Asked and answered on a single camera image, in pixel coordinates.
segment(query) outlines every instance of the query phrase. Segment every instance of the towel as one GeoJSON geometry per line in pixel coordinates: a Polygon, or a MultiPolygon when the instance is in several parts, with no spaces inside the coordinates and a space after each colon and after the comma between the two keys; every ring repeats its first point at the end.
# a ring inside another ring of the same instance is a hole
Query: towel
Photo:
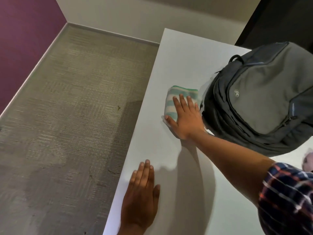
{"type": "Polygon", "coordinates": [[[177,121],[177,111],[174,106],[173,96],[176,96],[179,100],[179,94],[183,94],[185,101],[187,102],[187,96],[190,96],[193,103],[199,103],[201,100],[198,98],[198,90],[197,89],[188,89],[183,88],[180,86],[172,86],[170,89],[168,89],[166,102],[165,102],[165,110],[164,115],[168,115],[172,117],[173,120],[177,121]]]}

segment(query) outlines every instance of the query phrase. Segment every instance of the white table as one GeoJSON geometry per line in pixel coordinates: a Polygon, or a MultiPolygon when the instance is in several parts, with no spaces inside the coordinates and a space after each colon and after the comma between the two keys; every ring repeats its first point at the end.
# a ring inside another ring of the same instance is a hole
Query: white table
{"type": "MultiPolygon", "coordinates": [[[[263,234],[257,209],[192,145],[181,143],[162,122],[168,88],[200,89],[230,57],[248,49],[165,29],[115,192],[104,235],[115,235],[122,200],[133,170],[150,159],[161,184],[158,214],[146,234],[263,234]]],[[[297,150],[274,157],[301,168],[312,138],[297,150]]]]}

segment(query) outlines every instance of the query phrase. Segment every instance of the plaid sleeve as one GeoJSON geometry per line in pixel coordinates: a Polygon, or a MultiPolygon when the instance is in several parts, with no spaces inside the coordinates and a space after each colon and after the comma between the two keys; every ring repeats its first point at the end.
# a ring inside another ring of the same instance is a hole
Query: plaid sleeve
{"type": "Polygon", "coordinates": [[[275,163],[263,185],[258,213],[265,234],[313,234],[312,172],[275,163]]]}

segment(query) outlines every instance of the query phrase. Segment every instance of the white logo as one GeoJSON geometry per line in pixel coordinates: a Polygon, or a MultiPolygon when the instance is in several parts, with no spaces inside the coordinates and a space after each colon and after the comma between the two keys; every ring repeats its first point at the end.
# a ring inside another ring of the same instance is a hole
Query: white logo
{"type": "Polygon", "coordinates": [[[235,97],[239,97],[239,91],[237,89],[235,90],[235,97]]]}

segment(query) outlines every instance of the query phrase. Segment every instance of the gray carpet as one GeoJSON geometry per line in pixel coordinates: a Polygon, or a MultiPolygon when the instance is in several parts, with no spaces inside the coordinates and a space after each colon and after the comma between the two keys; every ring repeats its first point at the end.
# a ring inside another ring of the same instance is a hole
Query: gray carpet
{"type": "Polygon", "coordinates": [[[157,50],[65,28],[0,119],[0,234],[103,233],[157,50]]]}

